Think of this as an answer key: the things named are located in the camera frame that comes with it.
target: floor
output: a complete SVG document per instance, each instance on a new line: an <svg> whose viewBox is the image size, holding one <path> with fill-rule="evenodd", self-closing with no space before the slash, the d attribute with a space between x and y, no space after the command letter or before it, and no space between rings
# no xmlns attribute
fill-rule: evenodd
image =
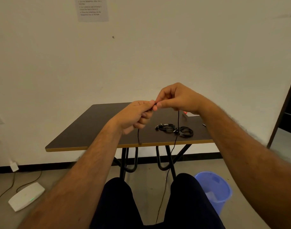
<svg viewBox="0 0 291 229"><path fill-rule="evenodd" d="M223 159L177 162L175 164L175 169L177 173L189 173L191 175L210 170L222 176L230 184L233 195L231 199L226 202L220 215L227 229L269 228L246 201L232 179ZM109 171L108 180L117 177L119 175L119 170L120 168L118 166L112 166ZM38 182L49 190L66 172L66 169L43 171ZM25 209L15 213L7 203L15 194L15 190L18 186L36 179L38 175L39 172L16 174L13 188L0 198L0 229L17 228L21 220L28 215L36 204L38 204L40 198ZM12 173L0 174L0 194L10 187L13 180L12 178ZM145 225L154 224L156 221L158 208L163 195L165 178L166 172L160 171L157 164L138 165L134 173L126 174L126 182L132 188L136 205ZM158 222L163 221L167 200L170 196L169 187L171 182L172 176L169 175L166 195Z"/></svg>
<svg viewBox="0 0 291 229"><path fill-rule="evenodd" d="M291 133L278 128L271 149L291 163Z"/></svg>

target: person's left arm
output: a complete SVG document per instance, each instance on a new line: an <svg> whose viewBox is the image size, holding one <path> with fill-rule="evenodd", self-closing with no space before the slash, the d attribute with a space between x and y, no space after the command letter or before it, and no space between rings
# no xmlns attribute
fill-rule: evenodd
<svg viewBox="0 0 291 229"><path fill-rule="evenodd" d="M89 228L122 134L149 122L154 100L135 101L103 127L88 150L18 229Z"/></svg>

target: wooden table edge trim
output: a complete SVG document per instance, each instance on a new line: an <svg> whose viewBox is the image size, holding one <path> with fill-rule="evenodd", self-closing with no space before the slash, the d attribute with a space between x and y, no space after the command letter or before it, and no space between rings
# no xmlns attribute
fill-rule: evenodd
<svg viewBox="0 0 291 229"><path fill-rule="evenodd" d="M191 140L191 141L177 141L176 145L188 145L188 144L205 144L214 143L212 139L210 140ZM154 143L142 143L142 144L122 144L118 145L117 148L133 148L133 147L149 147L149 146L164 146L164 145L174 145L174 142L154 142ZM47 149L46 152L61 152L61 151L75 151L75 150L87 150L87 146L83 147L70 147L70 148L53 148Z"/></svg>

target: trash can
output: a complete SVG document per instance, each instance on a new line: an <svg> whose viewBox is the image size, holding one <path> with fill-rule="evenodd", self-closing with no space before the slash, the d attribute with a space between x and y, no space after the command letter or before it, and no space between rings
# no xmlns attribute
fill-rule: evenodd
<svg viewBox="0 0 291 229"><path fill-rule="evenodd" d="M228 183L216 173L204 171L194 176L200 183L213 208L220 215L225 202L232 196Z"/></svg>

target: table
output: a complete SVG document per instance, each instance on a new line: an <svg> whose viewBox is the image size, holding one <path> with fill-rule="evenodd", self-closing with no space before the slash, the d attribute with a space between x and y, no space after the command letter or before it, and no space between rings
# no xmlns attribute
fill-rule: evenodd
<svg viewBox="0 0 291 229"><path fill-rule="evenodd" d="M46 147L47 152L86 150L94 141L103 126L125 108L129 103L94 104L87 109L79 118L68 126L61 134L52 140ZM179 126L186 126L193 130L194 135L190 138L178 136L176 145L185 145L175 156L171 157L170 145L174 145L176 135L155 130L159 124L174 124L177 127L178 112L173 109L159 109L154 112L151 121L139 131L138 144L137 129L128 135L123 135L117 148L122 148L121 162L114 158L114 162L120 166L120 177L124 179L125 172L132 173L137 169L138 147L156 146L157 164L159 169L165 171L171 169L173 178L176 177L174 163L187 151L192 144L212 143L213 140L200 116L188 117L184 112L179 112ZM158 146L165 146L169 164L162 167ZM134 168L127 168L129 148L135 147Z"/></svg>

